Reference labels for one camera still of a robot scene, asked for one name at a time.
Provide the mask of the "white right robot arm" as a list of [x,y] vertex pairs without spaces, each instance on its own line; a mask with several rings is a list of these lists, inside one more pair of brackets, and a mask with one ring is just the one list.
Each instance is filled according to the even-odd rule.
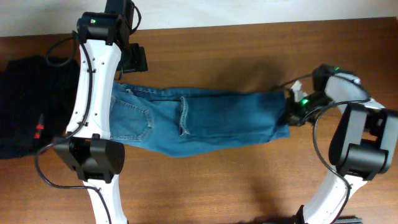
[[[284,121],[290,126],[312,124],[313,146],[328,172],[291,222],[362,223],[361,218],[341,214],[357,190],[389,170],[397,144],[397,111],[378,103],[359,77],[340,67],[320,65],[308,77],[313,82],[310,95],[302,91],[301,77],[281,85],[289,93]],[[318,147],[318,124],[333,108],[342,116],[324,159]]]

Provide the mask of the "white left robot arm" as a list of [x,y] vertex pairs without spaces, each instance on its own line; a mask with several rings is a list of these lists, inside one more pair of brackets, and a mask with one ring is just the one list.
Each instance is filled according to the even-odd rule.
[[110,139],[109,112],[114,76],[147,71],[145,50],[129,37],[140,16],[132,1],[107,0],[104,12],[85,12],[74,38],[80,44],[80,76],[66,136],[53,148],[82,180],[96,223],[127,223],[119,192],[123,144]]

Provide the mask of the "blue denim jeans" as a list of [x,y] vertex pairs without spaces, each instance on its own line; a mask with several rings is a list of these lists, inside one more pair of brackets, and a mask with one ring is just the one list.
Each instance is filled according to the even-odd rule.
[[114,83],[111,139],[171,157],[188,157],[289,137],[281,91],[239,93]]

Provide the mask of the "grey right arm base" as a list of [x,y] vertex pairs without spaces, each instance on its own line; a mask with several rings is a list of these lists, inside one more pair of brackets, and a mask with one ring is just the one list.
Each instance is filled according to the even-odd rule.
[[[302,224],[302,221],[296,219],[295,217],[290,218],[276,218],[266,221],[260,221],[260,224]],[[363,224],[362,218],[342,218],[338,219],[335,224]]]

